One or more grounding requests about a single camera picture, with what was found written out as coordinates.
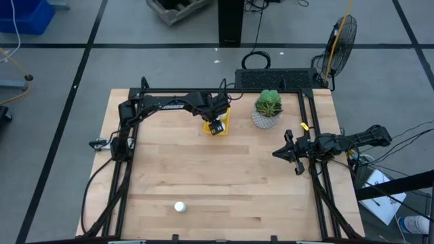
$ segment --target white ball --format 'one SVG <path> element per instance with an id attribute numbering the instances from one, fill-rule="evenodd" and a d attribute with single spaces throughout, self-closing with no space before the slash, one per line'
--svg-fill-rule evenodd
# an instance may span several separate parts
<path id="1" fill-rule="evenodd" d="M 187 206 L 183 202 L 176 202 L 175 203 L 175 210 L 178 213 L 184 213 L 187 210 Z"/>

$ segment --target yellow cable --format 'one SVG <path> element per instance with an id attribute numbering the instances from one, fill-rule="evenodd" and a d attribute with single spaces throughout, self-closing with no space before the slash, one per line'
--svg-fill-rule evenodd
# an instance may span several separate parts
<path id="1" fill-rule="evenodd" d="M 348 2 L 348 7 L 347 7 L 347 10 L 346 10 L 346 12 L 345 12 L 344 18 L 342 19 L 342 22 L 340 23 L 339 31 L 338 31 L 338 35 L 336 36 L 336 38 L 335 38 L 335 40 L 334 40 L 334 42 L 333 42 L 332 52 L 330 53 L 330 57 L 328 58 L 327 71 L 325 72 L 324 82 L 327 81 L 328 73 L 330 72 L 330 67 L 331 67 L 331 65 L 332 65 L 332 59 L 333 59 L 334 48 L 336 47 L 336 44 L 338 43 L 338 39 L 339 39 L 339 36 L 340 36 L 340 32 L 342 31 L 342 28 L 343 28 L 343 26 L 344 26 L 344 24 L 345 24 L 345 20 L 347 19 L 347 16 L 348 16 L 348 14 L 349 14 L 349 12 L 350 12 L 350 9 L 351 9 L 352 4 L 353 4 L 353 0 L 350 0 L 350 1 Z"/>
<path id="2" fill-rule="evenodd" d="M 5 56 L 6 56 L 6 58 L 8 58 L 9 60 L 11 60 L 25 75 L 29 75 L 29 73 L 27 72 L 27 70 L 25 70 L 16 60 L 14 60 L 11 56 L 9 56 L 9 54 L 7 54 L 7 52 L 3 49 L 3 48 L 1 48 L 0 47 L 0 52 L 2 52 Z M 23 93 L 21 93 L 20 95 L 17 95 L 17 96 L 14 96 L 13 98 L 11 98 L 11 99 L 8 99 L 8 100 L 5 100 L 5 101 L 2 101 L 2 102 L 0 102 L 0 106 L 2 106 L 2 105 L 4 105 L 4 104 L 7 104 L 8 102 L 12 102 L 12 101 L 14 101 L 14 100 L 17 100 L 18 98 L 21 98 L 21 97 L 23 97 L 23 96 L 25 96 L 25 95 L 27 95 L 28 93 L 29 93 L 29 91 L 30 91 L 30 88 L 32 87 L 32 83 L 31 82 L 29 82 L 29 81 L 27 81 L 27 84 L 28 84 L 28 87 L 27 87 L 27 89 L 26 89 L 26 91 L 25 92 L 23 92 Z"/>

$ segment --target succulent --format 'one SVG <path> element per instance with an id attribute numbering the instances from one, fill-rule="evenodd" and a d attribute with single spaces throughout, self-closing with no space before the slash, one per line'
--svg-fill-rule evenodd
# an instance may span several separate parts
<path id="1" fill-rule="evenodd" d="M 281 98 L 276 90 L 263 90 L 255 106 L 256 110 L 265 117 L 274 117 L 282 111 Z"/>

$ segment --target electric fan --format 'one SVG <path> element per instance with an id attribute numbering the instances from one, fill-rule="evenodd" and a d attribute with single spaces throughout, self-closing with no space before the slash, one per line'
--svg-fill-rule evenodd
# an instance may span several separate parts
<path id="1" fill-rule="evenodd" d="M 315 61 L 317 60 L 317 68 L 321 69 L 321 72 L 316 74 L 316 79 L 321 82 L 322 87 L 328 87 L 327 78 L 332 78 L 334 91 L 334 77 L 339 75 L 339 73 L 344 68 L 347 63 L 348 57 L 350 56 L 351 50 L 353 49 L 355 34 L 357 32 L 357 22 L 351 15 L 345 18 L 342 30 L 339 33 L 339 28 L 344 20 L 344 17 L 340 18 L 337 23 L 333 26 L 333 31 L 328 39 L 327 46 L 325 47 L 324 53 L 321 55 L 313 57 L 311 60 L 311 68 L 314 67 Z M 330 71 L 328 69 L 328 62 L 330 59 L 330 54 L 332 53 L 333 44 L 336 41 L 334 47 L 332 59 L 330 62 Z M 323 60 L 322 65 L 319 66 L 319 61 Z"/>

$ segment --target potted plant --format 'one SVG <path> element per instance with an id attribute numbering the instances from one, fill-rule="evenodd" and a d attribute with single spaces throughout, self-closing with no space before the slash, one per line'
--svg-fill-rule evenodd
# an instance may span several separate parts
<path id="1" fill-rule="evenodd" d="M 281 113 L 282 103 L 277 91 L 263 90 L 254 105 L 253 123 L 261 129 L 271 128 L 277 124 Z"/>

